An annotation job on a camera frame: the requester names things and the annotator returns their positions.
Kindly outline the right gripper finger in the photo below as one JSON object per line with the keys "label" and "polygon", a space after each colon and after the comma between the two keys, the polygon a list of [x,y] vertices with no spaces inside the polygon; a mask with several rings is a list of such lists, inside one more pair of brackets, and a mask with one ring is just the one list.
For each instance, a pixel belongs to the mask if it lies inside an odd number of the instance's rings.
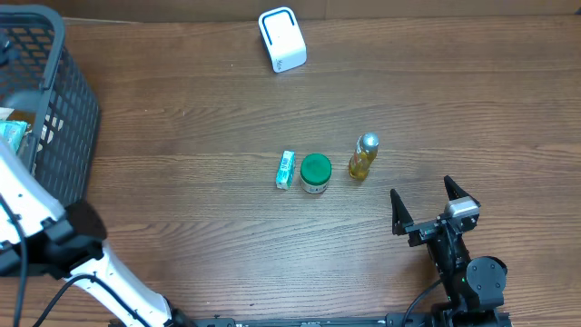
{"label": "right gripper finger", "polygon": [[394,235],[407,234],[406,229],[414,224],[413,219],[398,192],[395,189],[391,189],[389,195],[392,207],[392,233]]}
{"label": "right gripper finger", "polygon": [[444,184],[448,199],[454,201],[464,197],[470,197],[470,194],[464,191],[449,175],[444,177]]}

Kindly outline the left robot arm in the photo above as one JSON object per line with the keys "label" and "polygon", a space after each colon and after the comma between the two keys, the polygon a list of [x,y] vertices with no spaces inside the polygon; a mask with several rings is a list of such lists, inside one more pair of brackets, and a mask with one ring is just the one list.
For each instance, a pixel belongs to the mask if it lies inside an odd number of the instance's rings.
{"label": "left robot arm", "polygon": [[62,206],[1,144],[1,274],[19,280],[19,325],[27,280],[49,274],[95,298],[124,326],[191,326],[192,320],[148,288],[116,256],[96,210],[85,200]]}

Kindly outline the yellow bottle silver cap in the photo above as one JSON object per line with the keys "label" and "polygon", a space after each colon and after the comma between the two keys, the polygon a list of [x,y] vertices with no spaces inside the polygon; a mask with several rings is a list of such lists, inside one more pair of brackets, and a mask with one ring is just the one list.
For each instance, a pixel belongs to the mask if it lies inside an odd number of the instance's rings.
{"label": "yellow bottle silver cap", "polygon": [[355,151],[349,161],[350,176],[356,180],[365,180],[378,151],[379,136],[376,133],[361,135],[356,142]]}

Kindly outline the small kleenex tissue pack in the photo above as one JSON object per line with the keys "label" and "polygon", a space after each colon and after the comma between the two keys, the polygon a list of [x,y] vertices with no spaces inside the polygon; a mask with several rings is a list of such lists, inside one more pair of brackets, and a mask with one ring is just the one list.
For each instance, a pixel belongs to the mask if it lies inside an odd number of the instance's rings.
{"label": "small kleenex tissue pack", "polygon": [[275,179],[276,187],[279,189],[288,190],[292,185],[294,170],[295,153],[293,151],[285,150],[282,153]]}

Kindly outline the teal tissue pack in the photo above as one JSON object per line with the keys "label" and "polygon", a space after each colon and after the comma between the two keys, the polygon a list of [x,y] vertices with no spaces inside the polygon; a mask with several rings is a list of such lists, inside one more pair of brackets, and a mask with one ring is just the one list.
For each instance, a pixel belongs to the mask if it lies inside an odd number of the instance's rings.
{"label": "teal tissue pack", "polygon": [[28,128],[28,122],[2,120],[1,137],[8,143],[14,153],[17,153]]}

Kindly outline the green lid jar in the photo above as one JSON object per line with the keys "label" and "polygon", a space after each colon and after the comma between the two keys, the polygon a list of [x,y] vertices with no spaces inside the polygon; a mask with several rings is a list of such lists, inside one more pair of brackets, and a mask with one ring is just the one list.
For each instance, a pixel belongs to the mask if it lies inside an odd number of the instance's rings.
{"label": "green lid jar", "polygon": [[332,164],[324,154],[309,154],[300,165],[300,185],[307,193],[322,193],[329,184]]}

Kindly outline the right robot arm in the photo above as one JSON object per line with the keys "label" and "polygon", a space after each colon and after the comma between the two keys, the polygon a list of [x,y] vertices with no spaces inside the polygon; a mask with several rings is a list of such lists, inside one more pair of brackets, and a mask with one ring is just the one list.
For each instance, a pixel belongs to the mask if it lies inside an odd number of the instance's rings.
{"label": "right robot arm", "polygon": [[425,244],[438,279],[404,313],[386,316],[388,326],[510,326],[497,310],[505,302],[507,266],[497,257],[472,259],[463,234],[478,224],[481,204],[450,176],[444,177],[448,203],[434,220],[414,223],[394,189],[390,191],[392,233],[407,235],[409,246]]}

